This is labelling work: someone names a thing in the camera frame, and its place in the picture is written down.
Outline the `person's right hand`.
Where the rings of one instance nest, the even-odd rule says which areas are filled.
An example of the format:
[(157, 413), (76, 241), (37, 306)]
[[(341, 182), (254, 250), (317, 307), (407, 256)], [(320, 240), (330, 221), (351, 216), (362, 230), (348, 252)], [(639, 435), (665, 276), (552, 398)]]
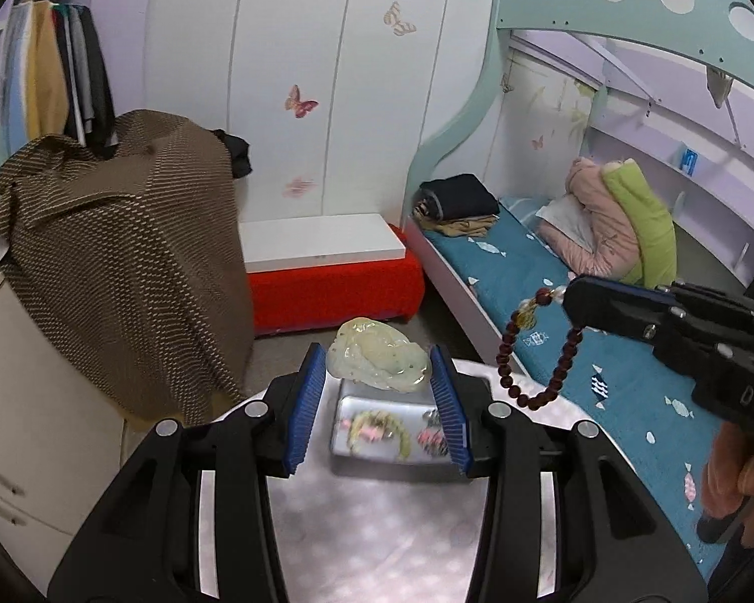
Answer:
[[(754, 497), (754, 454), (746, 454), (745, 433), (734, 423), (723, 422), (712, 442), (701, 481), (704, 510), (716, 519), (737, 512), (745, 497)], [(741, 545), (754, 548), (754, 507), (742, 521)]]

